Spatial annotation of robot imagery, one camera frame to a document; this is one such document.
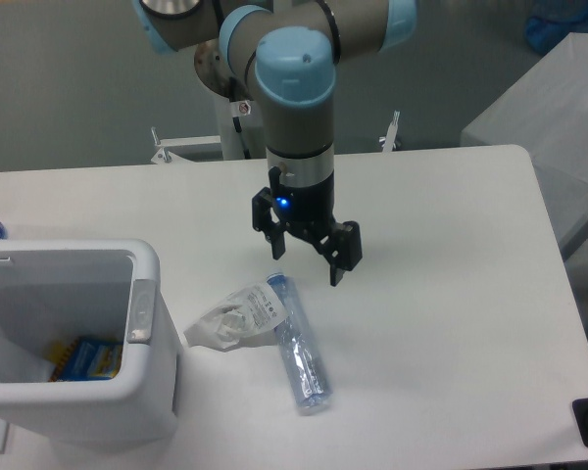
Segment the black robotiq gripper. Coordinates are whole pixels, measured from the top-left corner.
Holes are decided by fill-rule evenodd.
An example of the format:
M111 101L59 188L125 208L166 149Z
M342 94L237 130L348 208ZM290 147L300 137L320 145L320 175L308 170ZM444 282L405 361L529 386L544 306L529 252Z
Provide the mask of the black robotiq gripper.
M285 253L285 223L298 238L306 230L317 253L329 264L329 283L336 287L344 273L352 271L363 258L361 227L333 216L334 173L313 186L296 188L280 183L281 169L269 170L269 187L252 198L252 226L262 232L271 246L273 259Z

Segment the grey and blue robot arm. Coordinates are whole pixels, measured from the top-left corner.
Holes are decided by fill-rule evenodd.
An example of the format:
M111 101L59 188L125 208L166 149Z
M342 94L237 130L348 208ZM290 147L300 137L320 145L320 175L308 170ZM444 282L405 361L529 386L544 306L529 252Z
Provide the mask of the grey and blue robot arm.
M275 259L287 236L312 245L339 283L363 248L358 223L333 214L336 69L407 40L417 3L309 1L274 12L262 1L137 1L133 8L158 51L218 42L263 118L269 185L252 200L253 228Z

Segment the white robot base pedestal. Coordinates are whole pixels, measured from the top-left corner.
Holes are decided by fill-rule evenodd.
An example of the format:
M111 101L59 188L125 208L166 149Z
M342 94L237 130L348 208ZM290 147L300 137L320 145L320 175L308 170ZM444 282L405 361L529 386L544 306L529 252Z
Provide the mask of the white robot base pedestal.
M153 164L263 159L266 156L260 109L245 86L230 72L214 40L199 44L194 69L211 96L217 133L206 136L160 138L151 129L155 153Z

